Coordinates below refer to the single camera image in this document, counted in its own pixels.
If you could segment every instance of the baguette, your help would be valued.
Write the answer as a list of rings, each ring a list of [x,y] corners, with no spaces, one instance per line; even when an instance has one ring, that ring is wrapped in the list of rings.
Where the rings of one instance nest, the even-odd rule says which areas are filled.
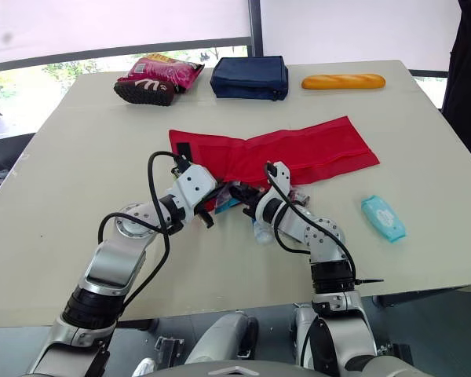
[[[375,89],[383,88],[385,79],[372,73],[359,75],[314,75],[301,82],[304,89]]]

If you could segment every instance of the cable connector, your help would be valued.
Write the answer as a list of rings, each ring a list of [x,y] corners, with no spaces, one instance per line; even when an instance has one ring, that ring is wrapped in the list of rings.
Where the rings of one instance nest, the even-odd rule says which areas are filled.
[[[364,279],[364,280],[356,279],[354,280],[354,284],[361,285],[365,283],[381,283],[382,281],[384,281],[384,279]]]

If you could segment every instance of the snack bag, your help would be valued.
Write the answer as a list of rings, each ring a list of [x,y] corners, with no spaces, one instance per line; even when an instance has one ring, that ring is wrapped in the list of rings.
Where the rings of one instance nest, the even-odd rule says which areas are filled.
[[[121,77],[118,81],[142,79],[169,81],[174,84],[177,93],[183,93],[192,87],[203,68],[204,64],[176,60],[160,53],[150,53],[139,59],[127,76]]]

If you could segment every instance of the plastic bottle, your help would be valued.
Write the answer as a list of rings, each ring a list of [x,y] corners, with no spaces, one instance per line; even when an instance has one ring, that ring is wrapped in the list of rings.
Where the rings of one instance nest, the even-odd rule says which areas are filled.
[[[274,240],[272,229],[268,225],[260,224],[258,221],[253,220],[254,238],[260,245],[266,245]]]

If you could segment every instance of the light blue package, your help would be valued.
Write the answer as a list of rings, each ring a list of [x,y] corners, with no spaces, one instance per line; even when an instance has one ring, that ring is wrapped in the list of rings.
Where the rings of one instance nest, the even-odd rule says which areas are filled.
[[[407,235],[405,226],[394,213],[393,209],[380,197],[373,195],[363,200],[361,209],[371,224],[389,242],[394,242]]]

